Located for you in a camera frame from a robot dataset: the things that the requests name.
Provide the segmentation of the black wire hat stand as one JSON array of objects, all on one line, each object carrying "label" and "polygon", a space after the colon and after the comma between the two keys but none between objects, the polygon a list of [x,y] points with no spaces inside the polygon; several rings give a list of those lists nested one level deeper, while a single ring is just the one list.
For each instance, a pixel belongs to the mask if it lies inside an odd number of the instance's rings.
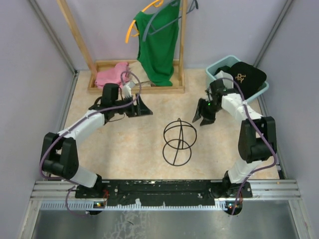
[{"label": "black wire hat stand", "polygon": [[[188,142],[185,131],[189,129],[192,130],[193,137]],[[167,136],[172,130],[177,130],[177,137]],[[197,130],[189,122],[178,118],[166,125],[163,130],[163,139],[165,144],[162,148],[162,156],[165,162],[174,167],[182,167],[192,158],[192,147],[197,141]]]}]

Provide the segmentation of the wooden clothes rack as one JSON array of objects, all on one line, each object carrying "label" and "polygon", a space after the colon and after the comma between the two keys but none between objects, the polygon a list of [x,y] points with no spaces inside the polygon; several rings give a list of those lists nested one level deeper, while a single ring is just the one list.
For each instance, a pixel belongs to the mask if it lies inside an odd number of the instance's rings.
[{"label": "wooden clothes rack", "polygon": [[[80,30],[76,24],[76,21],[71,13],[71,10],[65,0],[57,1],[60,10],[69,26],[69,29],[79,47],[79,50],[84,57],[84,60],[91,71],[91,76],[88,84],[87,91],[90,94],[100,94],[102,91],[95,87],[94,82],[96,80],[97,73],[100,71],[107,70],[115,66],[120,60],[100,60],[94,62],[89,53],[89,50],[82,38]],[[182,1],[182,17],[180,25],[180,44],[179,44],[179,59],[173,60],[173,65],[177,70],[176,73],[171,77],[171,87],[151,87],[142,86],[142,94],[183,94],[185,93],[185,78],[184,78],[184,40],[186,32],[186,4],[187,1]]]}]

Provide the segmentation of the black cap gold logo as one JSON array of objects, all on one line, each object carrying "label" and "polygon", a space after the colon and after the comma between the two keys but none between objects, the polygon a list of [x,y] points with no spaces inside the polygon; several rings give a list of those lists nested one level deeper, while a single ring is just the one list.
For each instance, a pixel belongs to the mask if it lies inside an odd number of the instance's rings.
[{"label": "black cap gold logo", "polygon": [[257,93],[267,79],[265,72],[242,61],[235,63],[226,72],[240,86],[246,100]]}]

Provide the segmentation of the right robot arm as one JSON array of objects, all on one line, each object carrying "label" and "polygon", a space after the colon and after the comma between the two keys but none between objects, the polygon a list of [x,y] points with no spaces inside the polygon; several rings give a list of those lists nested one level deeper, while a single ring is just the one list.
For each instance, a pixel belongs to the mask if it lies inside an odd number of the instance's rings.
[{"label": "right robot arm", "polygon": [[193,122],[201,120],[200,125],[210,125],[216,120],[220,110],[227,111],[240,123],[238,152],[240,159],[226,171],[222,184],[217,188],[217,196],[234,197],[239,195],[243,185],[256,171],[262,170],[260,164],[277,152],[276,123],[273,117],[265,117],[253,110],[237,83],[232,88],[224,85],[225,78],[210,83],[206,97],[198,100]]}]

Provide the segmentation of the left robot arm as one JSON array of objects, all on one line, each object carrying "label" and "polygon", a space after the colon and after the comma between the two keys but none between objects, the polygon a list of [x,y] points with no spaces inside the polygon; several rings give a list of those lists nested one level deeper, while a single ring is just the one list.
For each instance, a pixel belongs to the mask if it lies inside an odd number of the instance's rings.
[{"label": "left robot arm", "polygon": [[104,186],[101,177],[79,163],[78,146],[95,130],[107,124],[116,114],[129,118],[150,116],[153,112],[144,104],[139,94],[118,99],[118,96],[101,96],[85,115],[70,127],[45,135],[39,171],[86,187],[94,198],[101,196]]}]

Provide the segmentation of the pink folded cloth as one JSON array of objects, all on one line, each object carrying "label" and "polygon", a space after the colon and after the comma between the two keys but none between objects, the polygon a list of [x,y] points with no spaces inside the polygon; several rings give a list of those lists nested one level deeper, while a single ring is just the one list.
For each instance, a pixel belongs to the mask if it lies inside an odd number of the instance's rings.
[{"label": "pink folded cloth", "polygon": [[98,72],[95,80],[95,86],[98,89],[103,89],[105,84],[117,84],[122,88],[121,73],[129,70],[128,62],[117,63],[114,67],[105,71]]}]

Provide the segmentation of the beige folded cloth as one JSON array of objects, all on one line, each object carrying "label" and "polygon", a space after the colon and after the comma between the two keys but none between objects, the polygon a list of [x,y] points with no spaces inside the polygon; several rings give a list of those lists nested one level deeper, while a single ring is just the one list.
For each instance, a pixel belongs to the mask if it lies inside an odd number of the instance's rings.
[{"label": "beige folded cloth", "polygon": [[129,71],[135,74],[142,87],[152,87],[154,84],[152,81],[148,78],[144,68],[142,67],[141,63],[139,61],[129,63]]}]

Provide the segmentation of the white cap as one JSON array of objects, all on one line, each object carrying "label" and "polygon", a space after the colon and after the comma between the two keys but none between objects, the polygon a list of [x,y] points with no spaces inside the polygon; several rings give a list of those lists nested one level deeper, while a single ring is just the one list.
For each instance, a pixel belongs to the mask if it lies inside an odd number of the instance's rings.
[{"label": "white cap", "polygon": [[214,77],[215,77],[216,80],[217,80],[217,79],[222,79],[222,80],[223,80],[223,79],[225,79],[225,80],[229,79],[229,80],[233,81],[232,75],[230,75],[230,74],[227,73],[227,72],[223,72],[223,71],[221,71],[221,72],[219,72],[218,74],[214,75]]}]

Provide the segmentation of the light blue plastic bin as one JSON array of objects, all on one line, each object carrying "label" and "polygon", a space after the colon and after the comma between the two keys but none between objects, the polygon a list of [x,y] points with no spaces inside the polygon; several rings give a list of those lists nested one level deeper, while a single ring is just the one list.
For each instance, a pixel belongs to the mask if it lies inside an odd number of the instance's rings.
[{"label": "light blue plastic bin", "polygon": [[247,102],[253,101],[269,88],[265,72],[234,55],[216,61],[206,67],[205,72],[207,87],[211,82],[221,78],[226,88],[233,88],[236,93],[241,91]]}]

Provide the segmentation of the black cap in bin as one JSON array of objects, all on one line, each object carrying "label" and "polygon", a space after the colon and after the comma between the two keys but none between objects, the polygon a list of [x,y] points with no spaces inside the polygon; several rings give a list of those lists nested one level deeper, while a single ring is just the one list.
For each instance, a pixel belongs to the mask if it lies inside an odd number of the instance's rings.
[{"label": "black cap in bin", "polygon": [[228,72],[230,69],[229,66],[222,66],[222,67],[219,67],[216,72],[215,72],[215,75],[218,74],[219,72],[223,71],[223,72]]}]

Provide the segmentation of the green tank top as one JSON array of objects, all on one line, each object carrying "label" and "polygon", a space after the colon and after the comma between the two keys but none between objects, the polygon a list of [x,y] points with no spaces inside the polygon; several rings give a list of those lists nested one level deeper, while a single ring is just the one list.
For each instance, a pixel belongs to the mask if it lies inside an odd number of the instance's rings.
[{"label": "green tank top", "polygon": [[[180,1],[177,6],[167,6],[154,21],[154,25],[163,24],[164,21],[171,21],[179,16]],[[139,50],[137,60],[141,63],[148,78],[155,86],[171,87],[170,81],[173,73],[173,59],[176,42],[179,33],[178,22],[166,27],[155,35],[148,36],[145,42],[142,42],[142,36],[145,27],[152,14],[139,12],[135,16],[136,27],[139,31]]]}]

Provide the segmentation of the yellow clothes hanger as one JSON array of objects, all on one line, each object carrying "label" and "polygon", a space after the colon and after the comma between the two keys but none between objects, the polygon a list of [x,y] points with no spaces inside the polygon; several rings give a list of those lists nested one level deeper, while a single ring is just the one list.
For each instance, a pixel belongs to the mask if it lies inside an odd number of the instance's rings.
[{"label": "yellow clothes hanger", "polygon": [[[164,0],[154,0],[151,3],[149,3],[147,6],[145,6],[141,12],[145,12],[147,11],[150,7],[160,7],[163,5]],[[137,30],[136,26],[135,26],[136,21],[133,20],[127,30],[126,33],[126,37],[125,37],[125,43],[128,44],[129,43],[129,39],[130,37],[137,37],[139,35],[139,31]]]}]

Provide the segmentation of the grey-blue clothes hanger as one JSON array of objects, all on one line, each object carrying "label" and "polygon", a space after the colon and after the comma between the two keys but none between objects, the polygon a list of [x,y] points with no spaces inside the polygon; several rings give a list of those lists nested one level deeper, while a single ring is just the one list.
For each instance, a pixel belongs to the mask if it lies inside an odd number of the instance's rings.
[{"label": "grey-blue clothes hanger", "polygon": [[[165,29],[166,27],[172,25],[175,22],[178,22],[181,18],[182,18],[182,13],[175,17],[174,19],[172,19],[171,21],[164,21],[163,24],[157,24],[154,25],[154,21],[157,19],[158,15],[167,7],[167,6],[171,6],[171,7],[175,7],[177,6],[177,0],[172,0],[171,2],[167,3],[164,8],[162,10],[158,10],[157,12],[155,12],[153,14],[153,16],[151,17],[151,19],[149,20],[149,22],[147,23],[143,36],[142,36],[142,42],[145,42],[148,36],[152,36],[155,35],[156,33],[162,31],[163,29]],[[197,0],[192,0],[190,5],[188,6],[188,9],[186,11],[186,14],[191,13],[194,10],[198,10],[199,9],[199,4]]]}]

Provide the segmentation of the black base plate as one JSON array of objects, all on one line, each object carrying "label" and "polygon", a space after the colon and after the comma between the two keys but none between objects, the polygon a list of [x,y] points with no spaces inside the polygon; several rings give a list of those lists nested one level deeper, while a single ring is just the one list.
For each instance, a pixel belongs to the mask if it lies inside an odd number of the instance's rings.
[{"label": "black base plate", "polygon": [[77,186],[76,199],[105,199],[108,206],[214,206],[220,198],[252,198],[249,182],[223,180],[100,180],[94,188]]}]

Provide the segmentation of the aluminium rail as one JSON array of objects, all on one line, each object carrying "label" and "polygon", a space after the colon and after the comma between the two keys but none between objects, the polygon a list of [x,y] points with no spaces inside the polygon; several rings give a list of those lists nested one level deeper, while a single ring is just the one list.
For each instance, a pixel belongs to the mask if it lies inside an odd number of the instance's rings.
[{"label": "aluminium rail", "polygon": [[249,201],[301,199],[295,180],[251,180],[221,191],[220,180],[104,180],[102,190],[65,181],[37,181],[30,200],[43,210],[96,215],[103,211],[224,211]]}]

